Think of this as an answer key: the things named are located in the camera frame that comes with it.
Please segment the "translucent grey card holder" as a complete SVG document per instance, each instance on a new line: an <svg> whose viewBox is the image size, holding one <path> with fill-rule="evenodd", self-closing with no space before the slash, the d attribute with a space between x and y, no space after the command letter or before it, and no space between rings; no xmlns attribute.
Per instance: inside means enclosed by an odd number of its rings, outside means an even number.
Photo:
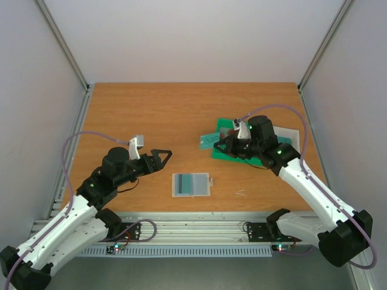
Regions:
<svg viewBox="0 0 387 290"><path fill-rule="evenodd" d="M176 194L175 189L175 177L178 174L191 174L193 181L193 193L189 196L179 196ZM172 197L173 198L185 198L185 197L206 197L211 195L211 187L213 186L213 180L208 173L174 173L172 175Z"/></svg>

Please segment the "teal card dark stripe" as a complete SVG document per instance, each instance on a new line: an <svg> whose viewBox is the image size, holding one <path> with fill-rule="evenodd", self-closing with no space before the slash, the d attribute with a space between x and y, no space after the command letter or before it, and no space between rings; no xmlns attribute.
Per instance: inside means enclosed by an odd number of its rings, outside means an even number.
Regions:
<svg viewBox="0 0 387 290"><path fill-rule="evenodd" d="M175 192L179 196L189 196L193 193L193 181L191 174L178 174L175 177Z"/></svg>

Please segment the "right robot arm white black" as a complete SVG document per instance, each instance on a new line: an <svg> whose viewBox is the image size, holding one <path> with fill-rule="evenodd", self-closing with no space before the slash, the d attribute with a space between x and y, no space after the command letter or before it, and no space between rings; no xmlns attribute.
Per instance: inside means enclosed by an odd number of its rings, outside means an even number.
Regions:
<svg viewBox="0 0 387 290"><path fill-rule="evenodd" d="M318 248L336 267L374 248L371 215L365 210L356 211L338 198L292 145L279 142L270 119L259 115L248 122L235 120L233 127L234 133L217 141L214 149L233 158L259 159L296 190L318 216L312 221L286 209L278 210L267 218L267 232L272 239L295 237Z"/></svg>

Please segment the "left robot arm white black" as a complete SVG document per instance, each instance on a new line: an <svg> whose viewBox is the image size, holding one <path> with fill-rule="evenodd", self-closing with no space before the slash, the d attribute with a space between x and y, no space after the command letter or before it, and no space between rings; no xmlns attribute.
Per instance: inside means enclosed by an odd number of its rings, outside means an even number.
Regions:
<svg viewBox="0 0 387 290"><path fill-rule="evenodd" d="M127 182L162 170L170 150L153 149L151 154L129 153L114 147L77 189L76 194L43 229L18 247L1 251L5 288L45 289L52 276L79 252L97 242L117 242L134 227L125 227L106 204Z"/></svg>

